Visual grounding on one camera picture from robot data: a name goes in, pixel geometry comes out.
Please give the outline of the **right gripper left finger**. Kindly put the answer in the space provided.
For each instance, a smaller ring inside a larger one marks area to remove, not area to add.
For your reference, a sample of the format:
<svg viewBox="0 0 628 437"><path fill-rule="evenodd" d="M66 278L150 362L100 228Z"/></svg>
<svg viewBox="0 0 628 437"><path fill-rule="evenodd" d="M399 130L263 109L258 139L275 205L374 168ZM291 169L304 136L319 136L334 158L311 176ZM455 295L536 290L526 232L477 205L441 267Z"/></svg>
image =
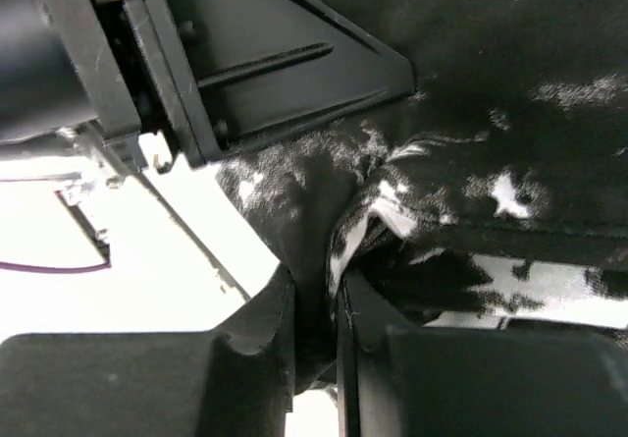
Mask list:
<svg viewBox="0 0 628 437"><path fill-rule="evenodd" d="M1 347L5 436L281 436L294 393L284 268L209 331L24 334Z"/></svg>

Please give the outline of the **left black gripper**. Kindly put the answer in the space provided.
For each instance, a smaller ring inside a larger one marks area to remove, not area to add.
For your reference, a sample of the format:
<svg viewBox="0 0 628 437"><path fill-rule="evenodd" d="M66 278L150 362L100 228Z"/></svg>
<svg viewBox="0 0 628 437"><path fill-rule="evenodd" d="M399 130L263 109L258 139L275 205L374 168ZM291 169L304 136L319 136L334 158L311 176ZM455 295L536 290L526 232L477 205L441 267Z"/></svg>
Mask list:
<svg viewBox="0 0 628 437"><path fill-rule="evenodd" d="M169 170L158 53L143 0L1 0L2 170Z"/></svg>

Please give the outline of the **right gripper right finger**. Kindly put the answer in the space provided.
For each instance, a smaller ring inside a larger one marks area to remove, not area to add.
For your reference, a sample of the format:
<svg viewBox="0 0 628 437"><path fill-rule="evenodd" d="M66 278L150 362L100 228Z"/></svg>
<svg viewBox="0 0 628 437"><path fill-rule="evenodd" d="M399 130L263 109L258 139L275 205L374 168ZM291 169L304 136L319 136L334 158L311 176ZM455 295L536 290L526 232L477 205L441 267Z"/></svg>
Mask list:
<svg viewBox="0 0 628 437"><path fill-rule="evenodd" d="M338 294L343 436L623 436L627 354L607 329L421 327L358 272Z"/></svg>

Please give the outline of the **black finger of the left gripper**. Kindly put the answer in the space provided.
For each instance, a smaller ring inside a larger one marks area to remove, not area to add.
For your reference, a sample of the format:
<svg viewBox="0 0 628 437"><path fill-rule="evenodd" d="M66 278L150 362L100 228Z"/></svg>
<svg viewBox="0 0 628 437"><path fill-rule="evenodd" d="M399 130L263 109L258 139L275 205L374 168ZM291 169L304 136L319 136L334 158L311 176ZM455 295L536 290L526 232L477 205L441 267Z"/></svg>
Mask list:
<svg viewBox="0 0 628 437"><path fill-rule="evenodd" d="M124 0L193 167L409 95L410 62L320 0Z"/></svg>

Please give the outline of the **black white patterned garment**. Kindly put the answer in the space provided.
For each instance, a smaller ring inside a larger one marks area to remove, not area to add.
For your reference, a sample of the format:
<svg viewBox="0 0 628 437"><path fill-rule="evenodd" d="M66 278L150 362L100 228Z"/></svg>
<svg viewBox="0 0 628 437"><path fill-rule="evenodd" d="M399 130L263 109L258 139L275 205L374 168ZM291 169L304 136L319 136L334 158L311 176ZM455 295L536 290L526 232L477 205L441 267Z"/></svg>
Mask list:
<svg viewBox="0 0 628 437"><path fill-rule="evenodd" d="M349 268L424 322L627 301L627 0L322 1L416 89L218 171L294 281L297 393Z"/></svg>

